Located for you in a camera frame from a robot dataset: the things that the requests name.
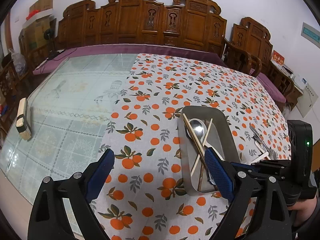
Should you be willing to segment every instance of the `orange print tablecloth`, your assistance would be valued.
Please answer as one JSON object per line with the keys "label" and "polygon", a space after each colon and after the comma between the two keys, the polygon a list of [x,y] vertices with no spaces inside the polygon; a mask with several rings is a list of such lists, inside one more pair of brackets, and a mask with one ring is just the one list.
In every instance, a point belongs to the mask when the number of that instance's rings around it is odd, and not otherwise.
{"label": "orange print tablecloth", "polygon": [[[242,163],[260,152],[254,126],[276,152],[290,158],[287,125],[257,79],[185,58],[140,54],[120,92],[100,148],[115,155],[95,214],[112,240],[209,239],[228,208],[220,194],[186,194],[177,118],[189,105],[219,108]],[[253,213],[249,204],[239,234]]]}

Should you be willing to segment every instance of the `glass table top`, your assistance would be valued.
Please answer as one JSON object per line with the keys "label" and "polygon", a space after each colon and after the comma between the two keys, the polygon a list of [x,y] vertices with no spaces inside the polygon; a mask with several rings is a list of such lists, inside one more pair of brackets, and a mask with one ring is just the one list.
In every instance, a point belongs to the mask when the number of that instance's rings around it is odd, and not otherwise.
{"label": "glass table top", "polygon": [[[44,177],[69,178],[104,152],[102,137],[136,58],[108,54],[67,59],[30,95],[32,138],[21,139],[14,122],[0,168],[31,204]],[[78,231],[75,220],[70,223]]]}

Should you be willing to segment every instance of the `stainless steel tray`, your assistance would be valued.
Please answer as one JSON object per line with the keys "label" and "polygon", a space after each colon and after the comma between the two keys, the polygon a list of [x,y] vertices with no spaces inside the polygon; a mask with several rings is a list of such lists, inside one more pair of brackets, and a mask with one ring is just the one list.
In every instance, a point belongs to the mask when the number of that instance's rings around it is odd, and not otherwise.
{"label": "stainless steel tray", "polygon": [[196,160],[198,150],[194,142],[188,137],[187,129],[183,122],[183,116],[190,120],[198,118],[208,126],[212,118],[212,125],[208,134],[207,142],[211,144],[228,162],[240,162],[236,145],[234,143],[226,117],[219,109],[205,106],[185,106],[178,119],[178,132],[181,150],[181,166],[183,184],[186,192],[191,196],[203,195],[216,192],[216,188],[209,183],[207,171],[204,169],[201,191],[198,191],[198,182],[201,170],[201,160],[199,161],[194,174],[191,177],[190,171]]}

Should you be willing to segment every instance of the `purple cushion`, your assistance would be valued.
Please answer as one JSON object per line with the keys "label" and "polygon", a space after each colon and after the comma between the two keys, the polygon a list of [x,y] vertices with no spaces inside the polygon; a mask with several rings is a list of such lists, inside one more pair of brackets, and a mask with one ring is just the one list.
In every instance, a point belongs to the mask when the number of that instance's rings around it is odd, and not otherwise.
{"label": "purple cushion", "polygon": [[118,54],[118,53],[146,53],[157,55],[168,55],[173,57],[183,57],[198,61],[204,61],[215,65],[227,67],[216,53],[204,52],[192,49],[182,49],[169,46],[147,45],[147,44],[105,44],[85,46],[68,49],[58,55],[54,60],[48,61],[39,69],[33,71],[34,75],[53,72],[60,63],[67,57],[81,57],[98,54]]}
{"label": "purple cushion", "polygon": [[[254,72],[254,69],[252,68],[250,70],[250,74],[252,74],[253,72]],[[259,80],[261,85],[265,88],[265,90],[268,92],[268,94],[271,96],[273,101],[277,101],[281,103],[286,102],[284,95],[281,94],[281,92],[276,88],[276,86],[270,81],[270,79],[268,79],[268,77],[265,74],[260,72],[259,75],[257,76],[257,79]]]}

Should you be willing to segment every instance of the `blue gripper pad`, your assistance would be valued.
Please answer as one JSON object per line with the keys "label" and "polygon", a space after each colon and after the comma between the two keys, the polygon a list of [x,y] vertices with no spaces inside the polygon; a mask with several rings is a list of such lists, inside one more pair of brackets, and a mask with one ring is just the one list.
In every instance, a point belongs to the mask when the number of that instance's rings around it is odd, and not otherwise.
{"label": "blue gripper pad", "polygon": [[115,164],[115,154],[111,149],[106,150],[106,155],[102,159],[100,165],[92,174],[87,184],[87,194],[85,198],[90,203],[91,200],[98,198],[98,195],[106,182],[110,171]]}
{"label": "blue gripper pad", "polygon": [[204,153],[204,161],[208,170],[214,179],[214,182],[220,190],[221,196],[230,202],[234,199],[233,183],[217,158],[212,153],[212,149],[208,148]]}

